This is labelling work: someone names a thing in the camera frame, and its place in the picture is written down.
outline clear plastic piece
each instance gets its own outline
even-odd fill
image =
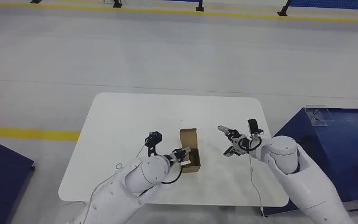
[[[335,122],[325,105],[307,105],[305,111],[312,126],[328,126]]]

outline box flap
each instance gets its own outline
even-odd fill
[[[181,129],[180,142],[182,147],[197,148],[196,128]]]

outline blue platform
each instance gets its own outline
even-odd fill
[[[314,127],[302,108],[275,136],[295,139],[335,185],[343,202],[358,200],[358,109],[333,109],[334,122]],[[265,215],[297,210],[289,201],[281,208],[265,207]]]
[[[315,8],[345,8],[350,10],[358,9],[358,0],[292,0],[293,7],[315,7]]]
[[[34,162],[0,145],[0,223],[6,223]]]

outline white cable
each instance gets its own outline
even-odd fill
[[[147,142],[148,142],[148,141],[146,141],[146,142],[144,143],[144,145],[142,146],[142,148],[140,149],[140,151],[139,151],[138,154],[136,155],[136,158],[139,156],[139,154],[141,153],[141,151],[143,150],[143,148],[144,148],[144,146],[145,146],[145,144],[146,144]],[[118,163],[118,164],[116,165],[116,169],[117,169],[117,170],[120,170],[120,169],[122,169],[122,168],[123,168],[123,165],[122,165],[121,163]],[[93,196],[94,196],[96,190],[97,190],[103,183],[105,183],[106,181],[108,181],[109,179],[111,179],[111,178],[112,178],[114,175],[116,175],[116,174],[117,174],[117,172],[115,172],[112,176],[110,176],[110,177],[107,178],[106,180],[100,182],[100,184],[98,184],[98,185],[95,187],[95,189],[92,191],[91,198],[89,199],[89,205],[88,205],[88,208],[87,208],[86,216],[84,217],[82,224],[84,224],[84,223],[86,222],[88,213],[89,213],[90,208],[91,208]]]
[[[260,211],[261,211],[261,213],[262,213],[262,216],[265,216],[265,215],[263,214],[263,206],[262,206],[262,200],[261,200],[260,192],[258,192],[257,187],[253,184],[253,181],[252,181],[253,168],[252,168],[252,163],[251,163],[251,156],[250,156],[250,154],[248,155],[248,158],[249,158],[249,161],[250,161],[251,184],[252,184],[252,186],[255,188],[255,190],[256,190],[256,192],[257,192],[257,194],[258,194],[258,197],[259,197],[259,199],[260,199]]]

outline blue barrier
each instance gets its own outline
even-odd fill
[[[292,0],[290,6],[358,10],[358,0]]]

